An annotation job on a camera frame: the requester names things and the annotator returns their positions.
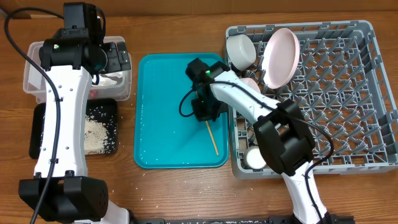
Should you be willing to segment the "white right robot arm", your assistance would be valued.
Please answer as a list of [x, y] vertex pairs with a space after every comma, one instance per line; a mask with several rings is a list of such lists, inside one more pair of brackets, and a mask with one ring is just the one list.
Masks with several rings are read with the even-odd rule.
[[316, 129], [330, 140], [321, 127], [309, 123], [292, 100], [269, 98], [239, 78], [222, 62], [209, 66], [199, 58], [188, 63], [186, 75], [192, 81], [192, 115], [198, 121], [216, 121], [230, 106], [252, 124], [261, 158], [285, 181], [299, 223], [326, 223], [329, 213], [322, 203], [313, 169], [327, 157], [314, 160]]

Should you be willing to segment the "wooden chopstick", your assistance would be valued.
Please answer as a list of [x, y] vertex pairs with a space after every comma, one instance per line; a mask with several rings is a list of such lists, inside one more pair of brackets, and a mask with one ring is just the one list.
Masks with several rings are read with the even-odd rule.
[[213, 132], [212, 132], [212, 130], [211, 130], [211, 127], [210, 127], [210, 124], [209, 124], [208, 121], [206, 121], [206, 127], [207, 127], [207, 129], [208, 129], [208, 133], [209, 133], [209, 135], [210, 135], [210, 138], [211, 138], [213, 147], [214, 147], [214, 149], [215, 149], [215, 153], [216, 153], [217, 156], [219, 156], [219, 151], [218, 151], [218, 148], [217, 148], [217, 145], [216, 145], [214, 136], [213, 136]]

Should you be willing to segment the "small pink plate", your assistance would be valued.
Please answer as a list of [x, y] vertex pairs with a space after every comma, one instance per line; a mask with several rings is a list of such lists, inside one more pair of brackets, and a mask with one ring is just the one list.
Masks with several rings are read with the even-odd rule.
[[252, 78], [242, 78], [241, 81], [252, 88], [254, 91], [260, 93], [258, 84]]

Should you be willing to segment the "white tissue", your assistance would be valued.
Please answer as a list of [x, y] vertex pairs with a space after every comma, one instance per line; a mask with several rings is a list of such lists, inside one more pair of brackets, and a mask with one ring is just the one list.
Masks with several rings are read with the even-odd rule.
[[92, 78], [93, 86], [115, 86], [121, 84], [123, 80], [123, 72], [104, 73], [94, 75]]

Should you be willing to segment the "large pink plate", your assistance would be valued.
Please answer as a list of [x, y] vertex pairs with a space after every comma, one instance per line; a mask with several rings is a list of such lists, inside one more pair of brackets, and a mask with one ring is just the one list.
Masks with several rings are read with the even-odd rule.
[[264, 83], [271, 89], [286, 85], [294, 77], [299, 64], [297, 36], [287, 28], [277, 30], [267, 42], [263, 56]]

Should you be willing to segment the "white cup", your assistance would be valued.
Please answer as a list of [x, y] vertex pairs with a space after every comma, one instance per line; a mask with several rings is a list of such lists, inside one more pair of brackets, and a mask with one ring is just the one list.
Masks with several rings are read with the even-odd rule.
[[243, 162], [245, 166], [250, 169], [259, 170], [265, 168], [266, 161], [261, 156], [258, 146], [251, 146], [245, 150], [243, 155]]

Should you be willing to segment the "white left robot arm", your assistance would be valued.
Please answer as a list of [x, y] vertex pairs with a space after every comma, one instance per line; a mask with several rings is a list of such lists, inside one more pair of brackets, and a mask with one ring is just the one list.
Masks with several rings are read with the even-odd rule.
[[63, 6], [64, 27], [45, 40], [32, 66], [45, 78], [43, 139], [32, 179], [19, 196], [32, 218], [59, 223], [133, 223], [134, 215], [110, 201], [106, 182], [88, 176], [84, 137], [88, 95], [102, 73], [130, 71], [124, 42], [106, 43], [106, 19], [93, 4]]

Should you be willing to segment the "red snack wrapper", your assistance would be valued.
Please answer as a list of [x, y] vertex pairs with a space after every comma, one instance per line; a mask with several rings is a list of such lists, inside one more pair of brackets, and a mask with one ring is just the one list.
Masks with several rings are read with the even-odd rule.
[[97, 96], [97, 91], [96, 91], [96, 90], [90, 90], [89, 96], [90, 96], [90, 98], [96, 98], [96, 96]]

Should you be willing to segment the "grey bowl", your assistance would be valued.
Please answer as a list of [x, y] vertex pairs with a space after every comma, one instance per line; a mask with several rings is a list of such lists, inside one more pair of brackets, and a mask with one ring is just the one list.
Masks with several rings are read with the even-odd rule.
[[256, 61], [256, 49], [251, 39], [244, 35], [235, 35], [226, 40], [226, 51], [234, 71], [243, 71]]

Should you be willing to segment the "cooked rice pile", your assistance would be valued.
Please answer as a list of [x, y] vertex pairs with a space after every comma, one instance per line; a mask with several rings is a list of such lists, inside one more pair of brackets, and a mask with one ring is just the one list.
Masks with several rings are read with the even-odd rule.
[[85, 115], [85, 154], [113, 154], [117, 151], [117, 108], [94, 106]]

